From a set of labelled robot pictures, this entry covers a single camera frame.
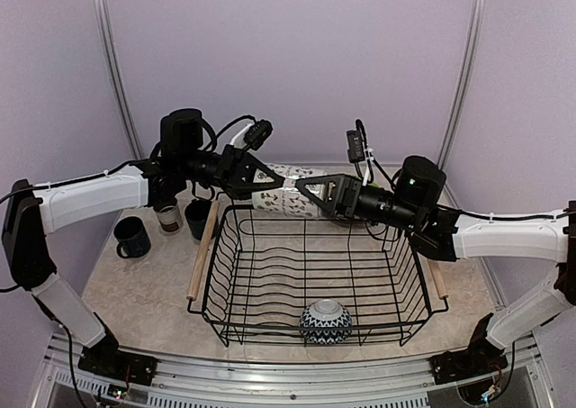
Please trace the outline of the blue white patterned bowl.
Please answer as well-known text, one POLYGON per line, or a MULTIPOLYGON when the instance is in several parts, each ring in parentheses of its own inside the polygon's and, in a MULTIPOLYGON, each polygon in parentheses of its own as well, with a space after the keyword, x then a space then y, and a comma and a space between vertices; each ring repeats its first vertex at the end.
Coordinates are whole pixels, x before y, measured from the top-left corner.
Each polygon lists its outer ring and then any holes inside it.
POLYGON ((352 333, 348 309, 334 299, 320 299, 308 305, 299 320, 300 333, 308 343, 334 345, 352 333))

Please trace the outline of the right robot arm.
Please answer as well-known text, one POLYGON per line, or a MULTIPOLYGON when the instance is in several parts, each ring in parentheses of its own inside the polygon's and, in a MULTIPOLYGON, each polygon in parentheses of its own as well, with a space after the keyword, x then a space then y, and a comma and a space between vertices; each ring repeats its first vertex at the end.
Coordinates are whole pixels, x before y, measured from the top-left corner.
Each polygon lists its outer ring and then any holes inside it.
POLYGON ((509 257, 551 261, 557 268, 506 309, 479 325, 460 366, 478 376, 496 352, 575 305, 575 203, 543 214, 477 214, 438 204, 446 174, 421 156, 405 158, 395 187, 369 186, 349 175, 297 180, 298 191, 324 213, 404 231, 420 255, 435 261, 509 257))

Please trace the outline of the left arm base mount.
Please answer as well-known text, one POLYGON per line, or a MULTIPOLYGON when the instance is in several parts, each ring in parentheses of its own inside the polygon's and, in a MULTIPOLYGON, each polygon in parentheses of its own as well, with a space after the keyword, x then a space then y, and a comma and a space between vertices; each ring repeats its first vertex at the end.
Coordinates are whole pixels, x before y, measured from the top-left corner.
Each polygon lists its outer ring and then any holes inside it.
POLYGON ((119 342, 104 325, 104 336, 92 348, 83 347, 80 370, 103 376, 127 385, 151 386, 158 360, 154 357, 120 349, 119 342))

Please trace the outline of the white brown banded cup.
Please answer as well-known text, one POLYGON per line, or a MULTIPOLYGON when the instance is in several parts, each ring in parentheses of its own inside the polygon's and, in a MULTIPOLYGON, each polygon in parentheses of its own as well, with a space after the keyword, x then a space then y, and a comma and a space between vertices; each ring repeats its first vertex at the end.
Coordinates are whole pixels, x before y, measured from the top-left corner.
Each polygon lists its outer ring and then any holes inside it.
POLYGON ((154 207, 154 212, 162 232, 172 234, 182 228, 183 222, 178 204, 159 204, 154 207))

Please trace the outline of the navy blue mug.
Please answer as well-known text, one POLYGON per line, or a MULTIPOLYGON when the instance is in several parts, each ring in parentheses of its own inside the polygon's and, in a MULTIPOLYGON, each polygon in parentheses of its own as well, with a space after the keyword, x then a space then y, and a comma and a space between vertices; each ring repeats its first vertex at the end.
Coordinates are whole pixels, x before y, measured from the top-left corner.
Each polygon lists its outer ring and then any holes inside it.
POLYGON ((136 216, 119 220, 113 236, 117 240, 116 253, 120 258, 142 258, 151 249, 151 242, 143 221, 136 216))

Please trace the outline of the dark teal mug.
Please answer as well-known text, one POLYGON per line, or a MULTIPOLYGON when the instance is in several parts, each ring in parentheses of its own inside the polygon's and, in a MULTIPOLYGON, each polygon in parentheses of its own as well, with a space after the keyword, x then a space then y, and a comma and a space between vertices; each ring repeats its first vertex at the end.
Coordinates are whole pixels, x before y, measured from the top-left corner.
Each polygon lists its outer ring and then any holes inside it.
POLYGON ((194 199, 184 209, 184 217, 195 240, 202 239, 212 202, 194 199))

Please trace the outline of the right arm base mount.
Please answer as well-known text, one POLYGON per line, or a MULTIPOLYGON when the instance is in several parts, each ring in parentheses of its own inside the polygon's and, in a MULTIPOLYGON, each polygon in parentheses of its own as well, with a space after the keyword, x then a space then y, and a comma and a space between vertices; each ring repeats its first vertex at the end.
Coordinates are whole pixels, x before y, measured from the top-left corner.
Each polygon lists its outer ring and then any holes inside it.
POLYGON ((487 340, 489 313, 479 320, 465 349, 446 351, 429 359, 436 385, 481 376, 504 369, 509 363, 504 349, 497 348, 487 340))

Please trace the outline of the white floral patterned mug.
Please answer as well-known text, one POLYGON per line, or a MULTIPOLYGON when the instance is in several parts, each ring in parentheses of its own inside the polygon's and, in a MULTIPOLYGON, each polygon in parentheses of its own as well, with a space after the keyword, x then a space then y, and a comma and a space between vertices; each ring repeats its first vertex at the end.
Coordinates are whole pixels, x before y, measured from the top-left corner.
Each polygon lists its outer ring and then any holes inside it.
POLYGON ((300 178, 326 176, 328 173, 326 170, 283 164, 267 164, 266 166, 284 177, 284 182, 280 188, 253 193, 251 203, 256 210, 297 218, 319 219, 321 217, 320 208, 299 192, 295 183, 300 178))

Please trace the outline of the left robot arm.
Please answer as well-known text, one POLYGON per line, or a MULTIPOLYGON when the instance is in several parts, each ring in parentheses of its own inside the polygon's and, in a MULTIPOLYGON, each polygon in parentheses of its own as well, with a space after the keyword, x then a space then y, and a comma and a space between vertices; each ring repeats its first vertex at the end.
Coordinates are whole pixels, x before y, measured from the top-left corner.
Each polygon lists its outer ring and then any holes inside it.
POLYGON ((19 180, 3 197, 7 208, 1 241, 14 283, 90 350, 92 363, 107 376, 123 371, 125 355, 112 332, 59 275, 47 235, 102 214, 163 204, 189 183, 217 187, 235 200, 281 187, 284 178, 253 154, 273 125, 251 115, 246 119, 247 129, 218 152, 220 135, 202 112, 176 110, 161 119, 160 140, 149 158, 57 183, 33 186, 19 180))

